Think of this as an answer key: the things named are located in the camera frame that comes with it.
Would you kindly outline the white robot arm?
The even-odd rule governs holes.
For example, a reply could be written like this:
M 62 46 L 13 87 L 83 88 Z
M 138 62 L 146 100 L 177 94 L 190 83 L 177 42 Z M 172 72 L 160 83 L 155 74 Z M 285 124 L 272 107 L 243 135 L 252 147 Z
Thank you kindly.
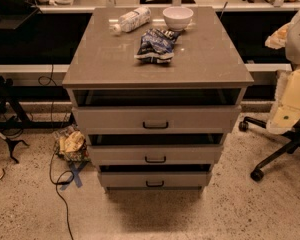
M 300 120 L 300 10 L 269 36 L 265 45 L 285 48 L 285 56 L 294 66 L 292 72 L 278 72 L 275 102 L 266 123 L 270 133 L 283 134 Z

